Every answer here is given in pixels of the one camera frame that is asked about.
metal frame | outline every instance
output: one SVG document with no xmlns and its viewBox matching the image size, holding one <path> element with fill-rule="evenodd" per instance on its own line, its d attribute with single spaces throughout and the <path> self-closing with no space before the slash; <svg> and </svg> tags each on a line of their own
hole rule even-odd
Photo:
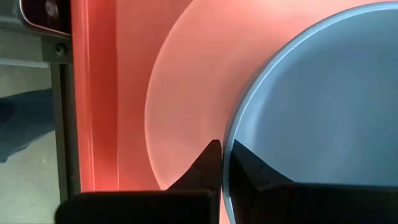
<svg viewBox="0 0 398 224">
<path fill-rule="evenodd" d="M 75 87 L 72 65 L 72 42 L 67 35 L 37 30 L 27 26 L 19 8 L 19 0 L 0 3 L 0 29 L 39 37 L 42 58 L 24 53 L 5 59 L 3 64 L 16 62 L 20 66 L 49 65 L 55 102 L 55 135 L 57 142 L 58 182 L 61 202 L 80 193 L 80 174 L 76 131 Z"/>
</svg>

floor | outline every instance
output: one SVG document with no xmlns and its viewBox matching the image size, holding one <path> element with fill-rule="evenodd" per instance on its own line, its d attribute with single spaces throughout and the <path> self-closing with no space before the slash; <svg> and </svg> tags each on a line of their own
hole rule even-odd
<svg viewBox="0 0 398 224">
<path fill-rule="evenodd" d="M 51 86 L 49 68 L 10 66 L 1 60 L 21 52 L 39 58 L 40 40 L 0 32 L 0 97 Z M 54 132 L 0 164 L 0 178 L 0 223 L 52 223 L 59 204 Z"/>
</svg>

